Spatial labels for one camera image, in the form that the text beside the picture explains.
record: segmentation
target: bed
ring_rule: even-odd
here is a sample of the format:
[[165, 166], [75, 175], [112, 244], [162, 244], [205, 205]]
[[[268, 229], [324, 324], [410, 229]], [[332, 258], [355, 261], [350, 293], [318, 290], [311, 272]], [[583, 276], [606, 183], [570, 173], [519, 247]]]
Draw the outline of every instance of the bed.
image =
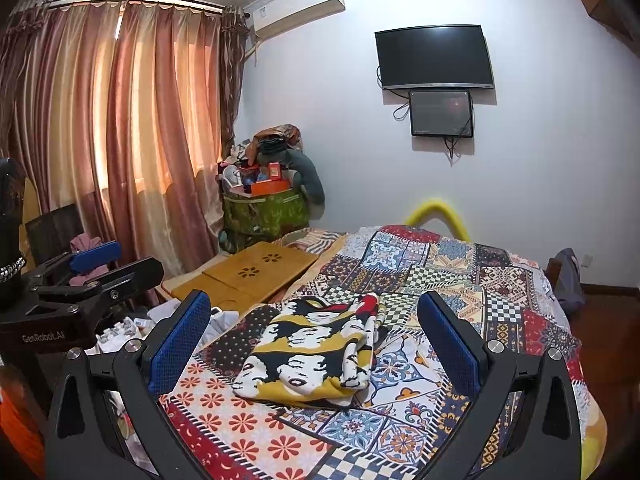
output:
[[[571, 335], [537, 263], [403, 225], [330, 238], [318, 261], [278, 301], [255, 305], [197, 351], [174, 391], [160, 399], [174, 428], [213, 478], [413, 478], [468, 406], [468, 399], [453, 390], [417, 323], [415, 306], [425, 290], [436, 290], [485, 339], [532, 354], [549, 345], [561, 349], [578, 405], [582, 477], [593, 471], [604, 450], [606, 424], [584, 383], [580, 342]], [[299, 247], [308, 248], [304, 238]], [[389, 332], [376, 349], [369, 389], [357, 396], [356, 406], [300, 408], [234, 395], [233, 379], [288, 300], [313, 295], [345, 303], [365, 292], [377, 293], [386, 305]], [[474, 470], [495, 459], [517, 395], [510, 395]]]

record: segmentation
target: pink cloth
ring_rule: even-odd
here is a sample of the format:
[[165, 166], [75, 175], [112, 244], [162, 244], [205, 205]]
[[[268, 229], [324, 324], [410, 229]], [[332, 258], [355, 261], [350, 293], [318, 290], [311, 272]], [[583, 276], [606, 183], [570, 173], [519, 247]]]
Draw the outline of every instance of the pink cloth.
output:
[[[89, 238], [89, 235], [87, 233], [82, 233], [81, 235], [78, 235], [73, 240], [71, 240], [71, 250], [75, 253], [86, 251], [87, 249], [93, 249], [94, 247], [97, 247], [99, 245], [102, 245], [102, 240], [100, 239], [100, 237]], [[107, 272], [109, 272], [109, 267], [107, 267], [106, 265], [101, 265], [91, 272], [72, 277], [69, 280], [69, 285], [84, 285], [84, 282], [88, 282], [89, 280], [97, 278], [98, 276], [101, 276]]]

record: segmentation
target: baseboard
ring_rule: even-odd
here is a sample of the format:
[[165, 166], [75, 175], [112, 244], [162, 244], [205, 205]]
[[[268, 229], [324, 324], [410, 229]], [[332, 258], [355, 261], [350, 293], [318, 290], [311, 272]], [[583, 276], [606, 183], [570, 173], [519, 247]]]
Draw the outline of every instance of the baseboard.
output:
[[640, 301], [640, 288], [634, 286], [612, 286], [597, 285], [594, 283], [581, 283], [582, 291], [585, 294], [596, 294], [598, 296], [629, 296]]

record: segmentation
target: gray cloth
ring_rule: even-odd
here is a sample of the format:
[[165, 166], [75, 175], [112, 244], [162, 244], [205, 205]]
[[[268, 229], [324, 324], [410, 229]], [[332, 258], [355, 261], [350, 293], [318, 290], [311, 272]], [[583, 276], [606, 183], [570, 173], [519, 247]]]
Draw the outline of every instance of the gray cloth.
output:
[[320, 182], [316, 167], [304, 153], [292, 149], [270, 153], [269, 155], [258, 153], [257, 160], [261, 166], [266, 166], [270, 162], [279, 162], [288, 170], [296, 170], [302, 178], [303, 192], [309, 202], [316, 205], [324, 204], [322, 182]]
[[574, 250], [563, 249], [556, 255], [556, 260], [562, 262], [558, 283], [554, 294], [565, 314], [573, 314], [584, 306], [586, 300], [580, 286], [580, 265]]

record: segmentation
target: yellow arch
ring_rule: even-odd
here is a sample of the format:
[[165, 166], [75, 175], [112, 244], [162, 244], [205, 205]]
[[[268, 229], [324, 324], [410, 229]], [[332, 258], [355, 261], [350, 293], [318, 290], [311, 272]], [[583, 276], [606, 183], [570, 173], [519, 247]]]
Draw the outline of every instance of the yellow arch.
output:
[[451, 229], [451, 232], [458, 240], [462, 240], [464, 242], [471, 241], [469, 233], [466, 232], [465, 225], [462, 223], [460, 217], [447, 203], [442, 200], [427, 200], [427, 202], [411, 213], [411, 216], [409, 216], [405, 223], [412, 227], [420, 227], [424, 224], [426, 217], [436, 211], [442, 213], [447, 221], [449, 229]]

